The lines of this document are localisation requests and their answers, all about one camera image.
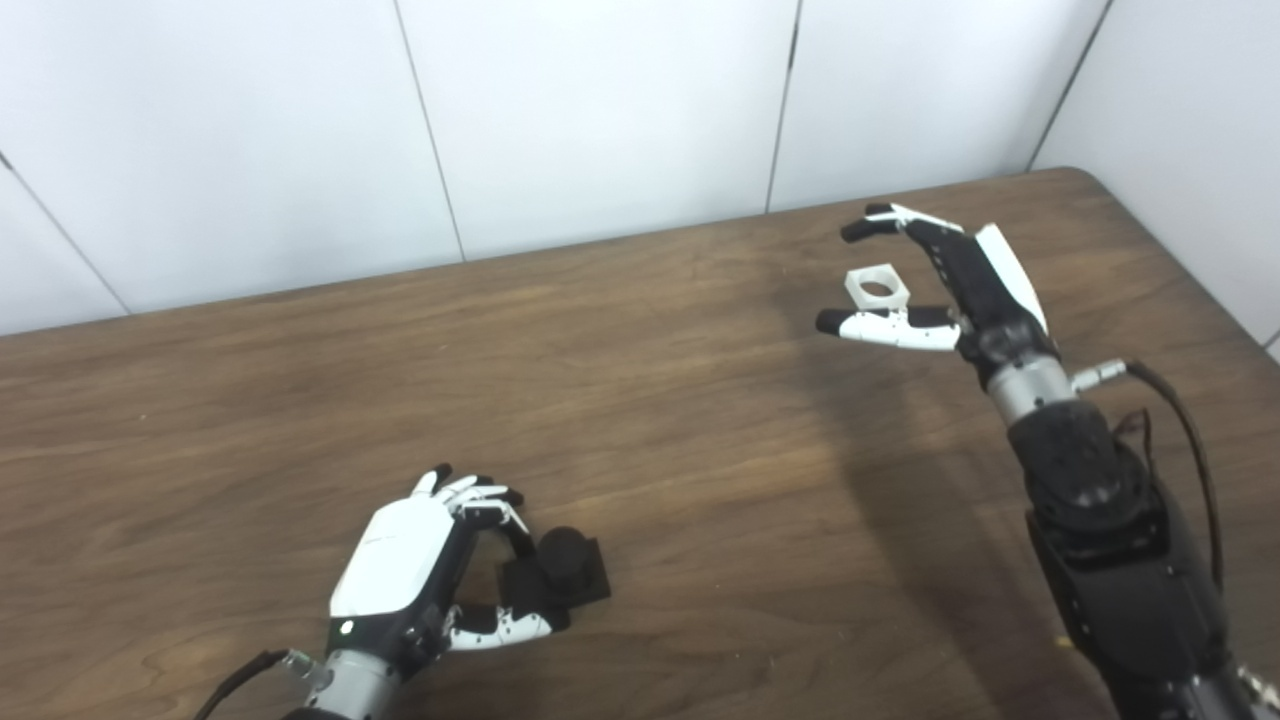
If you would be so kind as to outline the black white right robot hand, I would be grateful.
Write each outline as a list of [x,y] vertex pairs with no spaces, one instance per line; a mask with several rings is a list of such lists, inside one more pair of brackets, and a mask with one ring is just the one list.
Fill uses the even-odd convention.
[[963,225],[896,202],[870,202],[840,231],[846,243],[904,234],[920,247],[954,304],[946,306],[824,309],[823,334],[916,351],[955,351],[982,379],[1033,356],[1059,357],[1043,310],[1016,254],[995,224]]

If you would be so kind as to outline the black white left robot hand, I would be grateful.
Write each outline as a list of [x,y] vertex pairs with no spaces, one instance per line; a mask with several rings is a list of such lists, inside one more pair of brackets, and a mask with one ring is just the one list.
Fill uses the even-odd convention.
[[490,477],[452,479],[444,462],[371,516],[329,602],[326,655],[358,652],[407,682],[451,651],[497,650],[566,632],[563,609],[461,603],[480,534],[503,536],[515,560],[535,544],[524,496]]

